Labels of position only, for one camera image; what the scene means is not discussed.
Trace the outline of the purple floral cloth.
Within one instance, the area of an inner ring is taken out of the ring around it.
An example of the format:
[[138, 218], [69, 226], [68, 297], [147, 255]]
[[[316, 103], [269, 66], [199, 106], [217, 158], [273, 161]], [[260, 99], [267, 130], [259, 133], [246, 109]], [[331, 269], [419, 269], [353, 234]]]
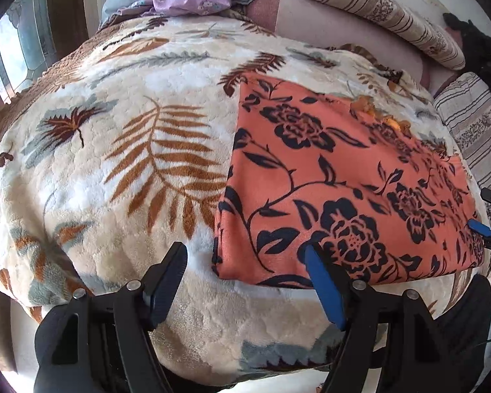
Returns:
[[115, 13], [118, 16], [179, 17], [184, 15], [207, 16], [227, 10], [231, 0], [136, 0]]

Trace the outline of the black garment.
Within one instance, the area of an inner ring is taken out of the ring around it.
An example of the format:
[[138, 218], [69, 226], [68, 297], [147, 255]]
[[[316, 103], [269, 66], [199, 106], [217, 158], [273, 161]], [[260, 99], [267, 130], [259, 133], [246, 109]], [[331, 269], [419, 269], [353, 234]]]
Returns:
[[481, 32], [471, 20], [465, 22], [450, 12], [443, 14], [446, 25], [460, 34], [465, 56], [465, 72], [478, 75], [491, 92], [491, 37]]

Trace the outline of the striped floral bolster pillow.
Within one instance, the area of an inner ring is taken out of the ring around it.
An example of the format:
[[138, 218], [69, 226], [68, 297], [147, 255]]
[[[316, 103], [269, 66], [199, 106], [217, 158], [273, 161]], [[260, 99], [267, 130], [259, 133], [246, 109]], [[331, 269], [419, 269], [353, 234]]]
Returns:
[[444, 28], [395, 0], [313, 1], [341, 9], [387, 29], [447, 69], [459, 71], [466, 66], [463, 51]]

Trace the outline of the striped floral bedding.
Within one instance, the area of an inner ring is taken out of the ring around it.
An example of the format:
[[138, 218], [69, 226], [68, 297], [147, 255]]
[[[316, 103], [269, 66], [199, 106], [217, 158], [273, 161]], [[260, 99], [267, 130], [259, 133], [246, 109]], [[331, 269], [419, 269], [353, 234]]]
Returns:
[[473, 193], [491, 190], [491, 91], [473, 73], [460, 75], [434, 98], [433, 112], [449, 130], [471, 177]]

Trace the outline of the orange floral blouse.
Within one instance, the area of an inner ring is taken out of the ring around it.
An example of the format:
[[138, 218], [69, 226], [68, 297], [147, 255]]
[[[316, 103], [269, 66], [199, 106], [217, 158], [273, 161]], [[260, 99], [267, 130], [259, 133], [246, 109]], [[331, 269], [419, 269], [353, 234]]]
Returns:
[[318, 245], [351, 278], [389, 284], [479, 266], [475, 199], [460, 157], [361, 100], [248, 74], [214, 221], [221, 279], [309, 288]]

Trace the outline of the stained glass window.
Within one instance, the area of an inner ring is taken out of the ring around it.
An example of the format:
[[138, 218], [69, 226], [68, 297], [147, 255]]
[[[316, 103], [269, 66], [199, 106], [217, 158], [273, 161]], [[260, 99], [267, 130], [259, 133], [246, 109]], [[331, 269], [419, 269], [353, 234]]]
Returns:
[[0, 99], [32, 86], [57, 60], [47, 0], [13, 0], [0, 18]]

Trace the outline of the pink mattress sheet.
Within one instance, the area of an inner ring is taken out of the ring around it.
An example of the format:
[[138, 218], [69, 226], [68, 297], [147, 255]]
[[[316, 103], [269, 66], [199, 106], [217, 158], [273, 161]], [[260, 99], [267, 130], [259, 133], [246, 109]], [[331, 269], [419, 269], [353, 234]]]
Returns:
[[254, 23], [307, 45], [361, 46], [380, 64], [407, 71], [433, 96], [459, 76], [384, 28], [312, 0], [253, 0], [245, 11]]

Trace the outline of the cream leaf-pattern fleece blanket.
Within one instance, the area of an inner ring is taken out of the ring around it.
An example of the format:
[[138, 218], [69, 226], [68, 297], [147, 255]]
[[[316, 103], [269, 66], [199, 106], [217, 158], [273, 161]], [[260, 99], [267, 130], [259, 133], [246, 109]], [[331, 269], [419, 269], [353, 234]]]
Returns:
[[[430, 93], [352, 46], [328, 51], [220, 16], [126, 21], [51, 67], [10, 109], [0, 140], [0, 290], [41, 320], [78, 288], [139, 279], [180, 241], [188, 267], [152, 345], [167, 369], [223, 386], [333, 360], [341, 334], [309, 288], [221, 279], [214, 221], [227, 184], [248, 74], [361, 100], [415, 138], [459, 156]], [[473, 193], [477, 220], [486, 219]], [[482, 263], [374, 285], [417, 290], [434, 316]]]

